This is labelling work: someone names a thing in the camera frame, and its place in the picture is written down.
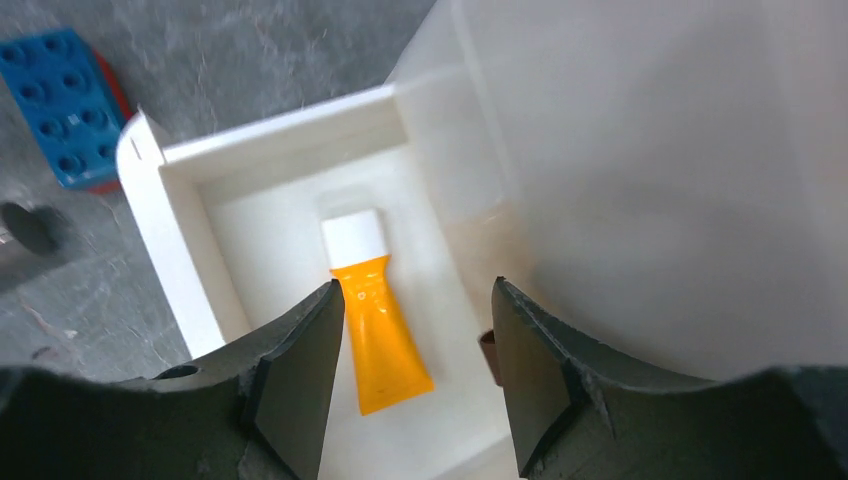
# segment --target orange tube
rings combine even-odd
[[[331,270],[344,293],[362,415],[434,388],[386,281],[390,257]]]

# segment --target white plastic bin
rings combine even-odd
[[[441,0],[385,86],[178,145],[139,115],[119,172],[193,356],[330,278],[321,218],[380,208],[436,391],[360,417],[343,341],[321,477],[514,478],[496,275],[665,368],[846,363],[846,20]]]

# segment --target blue lego brick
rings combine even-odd
[[[73,30],[0,43],[0,73],[63,187],[118,178],[115,146],[127,118],[96,54]]]

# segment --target gray concrete floor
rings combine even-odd
[[[0,39],[73,27],[188,139],[382,83],[433,1],[6,0]],[[0,201],[46,211],[61,244],[0,272],[0,363],[114,381],[189,359],[123,194],[62,190],[5,85]]]

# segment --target screw hole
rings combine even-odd
[[[0,58],[4,62],[21,66],[26,64],[26,53],[20,47],[6,47],[0,51]]]
[[[93,128],[103,128],[108,121],[103,110],[83,110],[80,114],[80,119],[82,119],[84,124]]]
[[[45,120],[38,126],[38,131],[45,137],[60,139],[65,136],[62,124],[56,120]]]
[[[171,367],[160,373],[159,376],[156,377],[156,380],[187,377],[189,375],[194,375],[199,371],[200,369],[194,365],[177,365],[176,367]]]
[[[54,55],[67,55],[68,43],[62,37],[48,37],[44,39],[44,48]]]
[[[85,79],[77,72],[66,73],[62,76],[62,85],[69,90],[85,90]]]
[[[78,175],[85,170],[85,163],[76,155],[66,155],[59,158],[59,170],[68,175]]]
[[[97,147],[97,154],[101,158],[112,158],[115,156],[115,149],[111,145],[100,145]]]
[[[46,97],[44,89],[37,83],[28,83],[22,86],[18,92],[24,100],[34,103],[42,102]]]

